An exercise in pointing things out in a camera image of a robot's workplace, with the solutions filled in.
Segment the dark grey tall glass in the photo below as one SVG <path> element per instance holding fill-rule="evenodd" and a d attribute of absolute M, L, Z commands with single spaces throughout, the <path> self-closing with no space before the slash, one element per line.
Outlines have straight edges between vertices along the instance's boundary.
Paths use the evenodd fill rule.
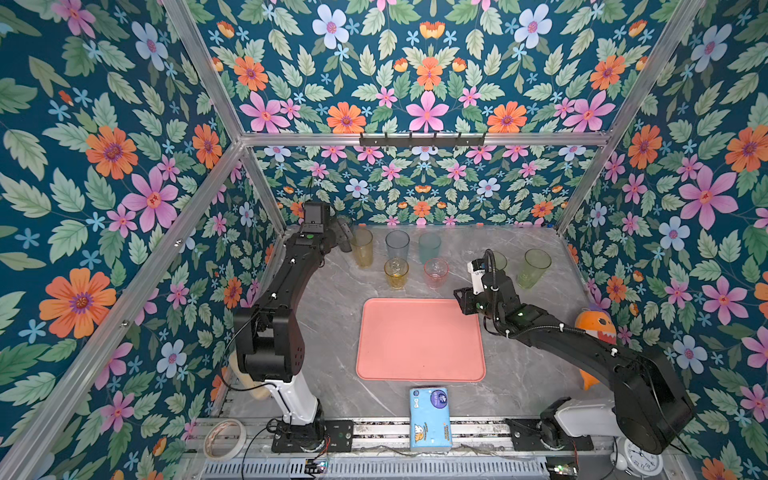
<path fill-rule="evenodd" d="M 333 230 L 335 231 L 338 248 L 344 253 L 350 253 L 352 251 L 351 241 L 354 239 L 354 234 L 350 228 L 348 219 L 344 216 L 336 217 L 334 219 Z"/>

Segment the blue-grey tall glass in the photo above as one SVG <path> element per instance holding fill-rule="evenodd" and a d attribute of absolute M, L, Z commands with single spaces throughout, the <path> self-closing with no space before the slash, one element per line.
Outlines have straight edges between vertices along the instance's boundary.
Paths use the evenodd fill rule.
<path fill-rule="evenodd" d="M 385 237 L 385 245 L 389 259 L 408 259 L 410 236 L 403 230 L 392 230 Z"/>

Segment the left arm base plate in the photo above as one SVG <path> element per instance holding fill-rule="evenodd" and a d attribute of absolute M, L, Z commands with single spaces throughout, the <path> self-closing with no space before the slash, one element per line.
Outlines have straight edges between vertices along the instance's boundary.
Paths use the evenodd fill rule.
<path fill-rule="evenodd" d="M 352 450 L 354 422 L 351 420 L 315 421 L 307 425 L 289 425 L 282 420 L 277 422 L 272 453 L 321 453 Z"/>

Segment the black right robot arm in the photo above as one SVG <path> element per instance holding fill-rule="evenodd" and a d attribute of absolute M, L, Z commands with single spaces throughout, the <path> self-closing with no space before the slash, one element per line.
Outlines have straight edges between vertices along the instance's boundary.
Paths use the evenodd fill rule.
<path fill-rule="evenodd" d="M 663 352 L 610 344 L 522 302 L 490 249 L 467 270 L 472 285 L 454 291 L 462 313 L 478 314 L 492 323 L 494 335 L 547 351 L 606 385 L 620 432 L 644 451 L 663 453 L 694 419 L 693 402 Z"/>

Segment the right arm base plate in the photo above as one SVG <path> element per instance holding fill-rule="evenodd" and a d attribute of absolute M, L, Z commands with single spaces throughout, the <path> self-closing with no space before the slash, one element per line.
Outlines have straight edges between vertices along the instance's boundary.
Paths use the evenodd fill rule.
<path fill-rule="evenodd" d="M 518 452 L 590 452 L 594 443 L 589 436 L 571 437 L 554 420 L 505 418 L 513 449 Z"/>

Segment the amber tall glass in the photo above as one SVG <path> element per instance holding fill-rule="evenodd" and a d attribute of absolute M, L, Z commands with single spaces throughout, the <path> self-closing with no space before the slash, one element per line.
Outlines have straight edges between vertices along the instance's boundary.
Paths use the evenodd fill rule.
<path fill-rule="evenodd" d="M 373 264 L 373 234 L 363 227 L 356 228 L 350 241 L 352 254 L 360 268 L 368 268 Z"/>

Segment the pink plastic tray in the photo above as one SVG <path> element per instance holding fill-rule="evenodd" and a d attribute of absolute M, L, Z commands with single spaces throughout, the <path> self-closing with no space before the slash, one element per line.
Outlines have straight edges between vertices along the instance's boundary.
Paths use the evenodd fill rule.
<path fill-rule="evenodd" d="M 486 364 L 478 316 L 450 299 L 370 299 L 356 372 L 368 381 L 479 382 Z"/>

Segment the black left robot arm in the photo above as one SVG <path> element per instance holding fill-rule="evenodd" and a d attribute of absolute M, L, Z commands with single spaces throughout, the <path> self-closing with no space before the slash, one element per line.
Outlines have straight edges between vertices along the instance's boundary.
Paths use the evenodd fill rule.
<path fill-rule="evenodd" d="M 347 225 L 322 201 L 303 205 L 304 222 L 285 242 L 285 257 L 267 290 L 235 316 L 235 360 L 241 375 L 267 389 L 283 422 L 316 424 L 321 405 L 302 374 L 306 347 L 296 318 L 314 273 L 334 248 L 349 246 Z"/>

